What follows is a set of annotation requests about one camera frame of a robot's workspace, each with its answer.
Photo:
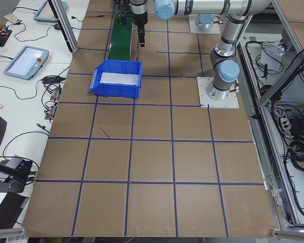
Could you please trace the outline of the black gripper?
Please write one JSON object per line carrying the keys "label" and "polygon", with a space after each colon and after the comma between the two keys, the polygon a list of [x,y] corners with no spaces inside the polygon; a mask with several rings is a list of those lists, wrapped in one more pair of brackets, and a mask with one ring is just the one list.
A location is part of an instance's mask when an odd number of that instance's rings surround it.
{"label": "black gripper", "polygon": [[139,44],[145,47],[145,29],[147,23],[147,0],[130,0],[133,23],[137,25]]}

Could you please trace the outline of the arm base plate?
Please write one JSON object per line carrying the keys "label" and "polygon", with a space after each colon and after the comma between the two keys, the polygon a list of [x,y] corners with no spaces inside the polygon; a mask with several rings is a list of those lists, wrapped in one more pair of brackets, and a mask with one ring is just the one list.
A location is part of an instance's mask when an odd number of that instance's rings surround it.
{"label": "arm base plate", "polygon": [[191,33],[220,34],[218,17],[215,14],[190,14],[188,16]]}
{"label": "arm base plate", "polygon": [[197,77],[197,87],[201,108],[238,109],[237,93],[231,92],[234,85],[227,91],[217,90],[213,85],[212,77]]}

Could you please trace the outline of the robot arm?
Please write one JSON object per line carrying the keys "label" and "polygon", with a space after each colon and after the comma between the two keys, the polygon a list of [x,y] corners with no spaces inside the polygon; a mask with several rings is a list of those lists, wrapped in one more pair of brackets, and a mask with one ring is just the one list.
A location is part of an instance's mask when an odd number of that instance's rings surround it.
{"label": "robot arm", "polygon": [[[145,29],[144,26],[148,22],[147,17],[147,1],[129,1],[131,17],[134,25],[137,26],[139,44],[145,46]],[[158,18],[168,20],[173,17],[178,7],[173,1],[154,1],[154,8]],[[197,25],[206,28],[207,25],[213,23],[215,14],[199,14],[196,21]]]}
{"label": "robot arm", "polygon": [[240,68],[232,60],[236,45],[248,26],[248,19],[263,11],[270,1],[154,1],[154,10],[161,20],[174,15],[219,14],[227,15],[227,21],[219,43],[210,53],[215,77],[206,92],[216,101],[227,98],[230,88],[239,76]]}

